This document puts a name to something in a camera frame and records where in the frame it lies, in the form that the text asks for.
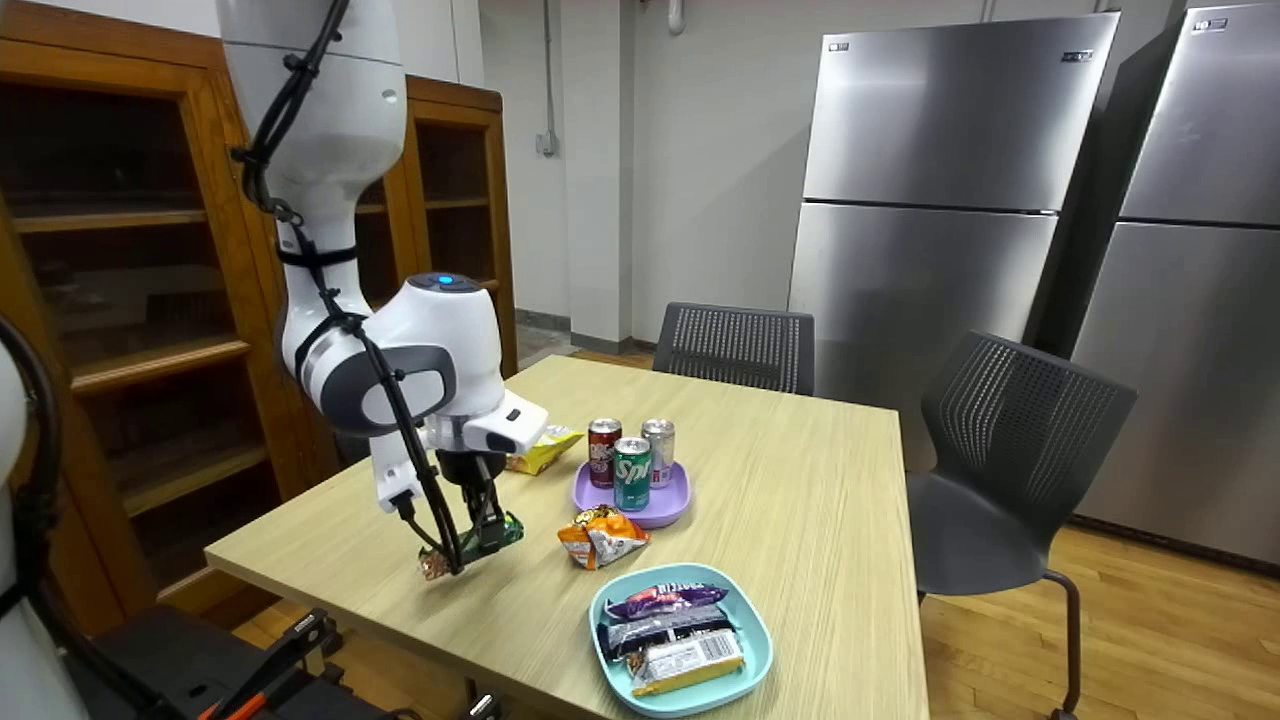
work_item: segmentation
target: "green can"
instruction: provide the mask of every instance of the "green can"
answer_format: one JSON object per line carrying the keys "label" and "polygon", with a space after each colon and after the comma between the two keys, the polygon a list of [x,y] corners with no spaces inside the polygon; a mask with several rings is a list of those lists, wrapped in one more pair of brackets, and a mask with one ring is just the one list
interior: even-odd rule
{"label": "green can", "polygon": [[613,507],[649,507],[653,453],[644,437],[623,437],[613,444]]}

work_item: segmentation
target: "refrigerator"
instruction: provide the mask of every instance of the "refrigerator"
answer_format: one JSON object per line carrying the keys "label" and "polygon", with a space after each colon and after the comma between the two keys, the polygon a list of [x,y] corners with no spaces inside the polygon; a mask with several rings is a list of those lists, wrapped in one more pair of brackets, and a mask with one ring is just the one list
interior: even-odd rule
{"label": "refrigerator", "polygon": [[1080,516],[1280,563],[1280,9],[1188,9],[1074,358],[1142,393]]}
{"label": "refrigerator", "polygon": [[1116,12],[824,36],[788,306],[817,393],[904,411],[974,328],[1020,339]]}

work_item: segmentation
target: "chair backrest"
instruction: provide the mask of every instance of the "chair backrest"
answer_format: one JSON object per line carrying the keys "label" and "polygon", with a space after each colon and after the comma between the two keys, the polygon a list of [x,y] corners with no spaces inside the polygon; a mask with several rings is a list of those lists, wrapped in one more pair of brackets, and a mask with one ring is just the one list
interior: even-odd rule
{"label": "chair backrest", "polygon": [[668,302],[653,369],[812,397],[812,316]]}
{"label": "chair backrest", "polygon": [[936,470],[1050,543],[1103,464],[1138,393],[1061,354],[965,337],[925,393]]}

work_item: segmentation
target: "black cable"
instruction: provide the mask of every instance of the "black cable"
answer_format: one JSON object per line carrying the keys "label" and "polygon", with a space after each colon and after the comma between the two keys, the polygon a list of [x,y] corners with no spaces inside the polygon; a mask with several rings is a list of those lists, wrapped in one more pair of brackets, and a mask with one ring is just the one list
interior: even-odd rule
{"label": "black cable", "polygon": [[30,483],[13,493],[13,549],[17,549],[17,578],[30,597],[32,612],[48,628],[52,645],[64,649],[78,662],[84,662],[100,685],[110,685],[134,711],[143,720],[182,720],[185,711],[172,706],[161,693],[116,666],[100,649],[81,640],[61,612],[61,601],[52,601],[52,589],[43,582],[48,571],[48,530],[56,527],[56,495],[61,495],[61,411],[52,385],[36,358],[36,351],[21,339],[17,328],[0,319],[0,344],[10,349],[13,363],[21,369],[30,385],[30,408],[36,418],[36,454]]}
{"label": "black cable", "polygon": [[272,108],[264,113],[264,120],[262,120],[262,128],[256,128],[256,137],[254,137],[254,149],[250,149],[250,153],[236,153],[236,158],[245,163],[245,195],[256,200],[256,205],[262,205],[267,217],[278,217],[282,223],[287,223],[296,248],[303,250],[303,269],[308,269],[308,275],[314,275],[314,282],[318,282],[318,293],[322,293],[322,302],[325,302],[328,319],[332,319],[339,330],[356,337],[359,349],[371,354],[375,379],[381,379],[381,387],[384,387],[384,397],[388,397],[388,402],[394,402],[394,415],[396,415],[396,433],[399,433],[399,441],[403,441],[403,448],[407,448],[407,464],[414,464],[414,470],[419,476],[419,488],[426,488],[426,495],[429,495],[429,502],[431,502],[441,538],[431,538],[431,536],[414,521],[414,507],[407,507],[407,527],[414,527],[431,552],[441,552],[453,571],[461,571],[461,536],[456,536],[456,527],[453,527],[450,499],[444,499],[444,493],[441,493],[441,483],[435,483],[435,466],[429,464],[429,453],[426,453],[426,444],[419,444],[419,437],[418,437],[418,429],[414,429],[407,399],[403,399],[403,393],[399,393],[388,358],[384,358],[384,351],[365,337],[365,328],[359,328],[365,316],[343,313],[343,306],[337,302],[337,293],[325,282],[325,259],[322,259],[322,248],[314,243],[314,237],[303,233],[303,217],[300,217],[296,207],[287,207],[282,195],[272,195],[272,187],[267,187],[267,163],[272,163],[282,138],[287,137],[296,113],[303,108],[303,99],[308,99],[308,92],[314,92],[314,83],[318,83],[318,76],[322,76],[322,62],[325,62],[325,57],[328,57],[328,45],[339,40],[343,12],[350,12],[350,0],[332,0],[332,3],[328,3],[328,14],[325,14],[325,22],[322,22],[318,45],[314,45],[303,57],[287,57],[287,60],[284,60],[287,79],[284,79],[282,94],[272,99]]}

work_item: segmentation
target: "black chair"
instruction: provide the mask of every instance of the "black chair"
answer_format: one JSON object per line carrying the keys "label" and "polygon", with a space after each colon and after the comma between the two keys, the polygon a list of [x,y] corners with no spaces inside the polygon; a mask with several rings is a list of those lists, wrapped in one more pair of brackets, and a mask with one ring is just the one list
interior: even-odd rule
{"label": "black chair", "polygon": [[812,397],[812,316],[668,302],[653,369]]}
{"label": "black chair", "polygon": [[1002,337],[965,337],[925,393],[936,466],[912,483],[916,589],[941,597],[1053,578],[1070,591],[1070,695],[1080,700],[1080,589],[1050,543],[1103,464],[1134,393]]}

